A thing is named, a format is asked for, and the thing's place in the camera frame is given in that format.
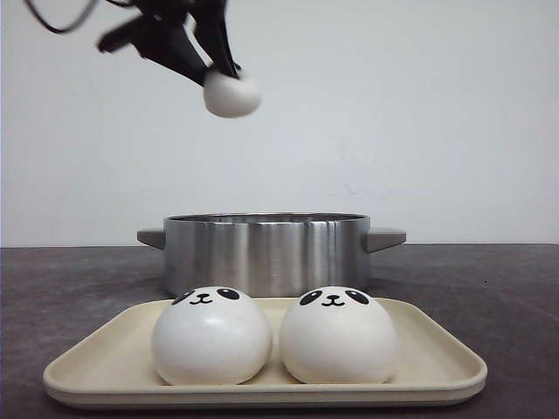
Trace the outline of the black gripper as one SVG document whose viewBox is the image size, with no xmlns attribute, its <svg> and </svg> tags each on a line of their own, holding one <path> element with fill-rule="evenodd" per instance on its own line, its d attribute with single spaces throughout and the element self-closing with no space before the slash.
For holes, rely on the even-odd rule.
<svg viewBox="0 0 559 419">
<path fill-rule="evenodd" d="M 226 1 L 133 1 L 140 14 L 103 34 L 100 52 L 134 45 L 157 64 L 202 86 L 208 67 L 190 42 L 185 24 L 196 21 L 195 38 L 222 74 L 237 79 L 225 23 Z"/>
</svg>

